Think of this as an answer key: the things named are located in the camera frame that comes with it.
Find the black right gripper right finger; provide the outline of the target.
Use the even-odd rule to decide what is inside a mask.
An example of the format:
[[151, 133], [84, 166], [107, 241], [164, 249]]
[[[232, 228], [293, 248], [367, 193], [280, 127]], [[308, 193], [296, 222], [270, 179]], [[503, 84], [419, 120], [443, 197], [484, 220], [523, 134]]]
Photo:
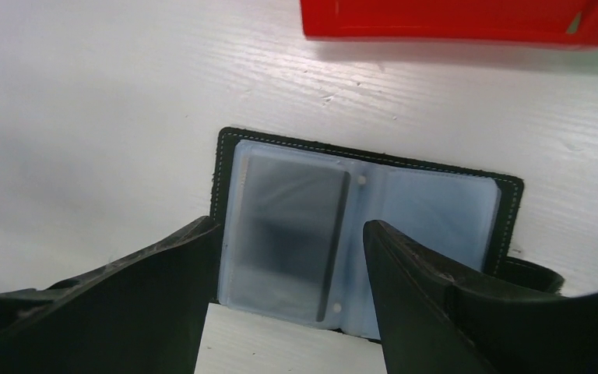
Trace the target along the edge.
[[598, 292], [509, 257], [485, 274], [384, 221], [363, 229], [389, 373], [598, 373]]

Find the black leather card holder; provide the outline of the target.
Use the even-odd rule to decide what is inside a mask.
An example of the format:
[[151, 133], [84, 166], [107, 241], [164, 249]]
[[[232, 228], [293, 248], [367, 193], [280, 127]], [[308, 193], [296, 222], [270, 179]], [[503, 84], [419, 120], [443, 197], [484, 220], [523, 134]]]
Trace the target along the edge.
[[[234, 206], [241, 201], [250, 157], [339, 165], [350, 187], [326, 302], [325, 318], [302, 323], [227, 304]], [[363, 228], [381, 220], [420, 244], [485, 274], [496, 274], [508, 250], [524, 190], [521, 178], [394, 157], [250, 129], [220, 130], [211, 216], [223, 226], [216, 301], [231, 309], [368, 340], [379, 338], [364, 255]]]

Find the black credit card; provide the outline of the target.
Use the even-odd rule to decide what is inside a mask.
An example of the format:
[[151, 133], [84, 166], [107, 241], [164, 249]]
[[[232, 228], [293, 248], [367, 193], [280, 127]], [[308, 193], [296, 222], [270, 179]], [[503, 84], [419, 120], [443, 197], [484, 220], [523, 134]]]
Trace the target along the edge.
[[339, 165], [250, 157], [227, 246], [227, 304], [323, 321], [349, 187]]

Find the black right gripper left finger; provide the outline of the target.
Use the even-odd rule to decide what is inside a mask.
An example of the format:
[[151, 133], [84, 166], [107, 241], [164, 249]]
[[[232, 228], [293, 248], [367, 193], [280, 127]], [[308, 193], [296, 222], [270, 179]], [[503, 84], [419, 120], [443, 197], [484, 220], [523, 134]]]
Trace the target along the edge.
[[222, 228], [200, 217], [49, 288], [0, 293], [0, 373], [192, 373]]

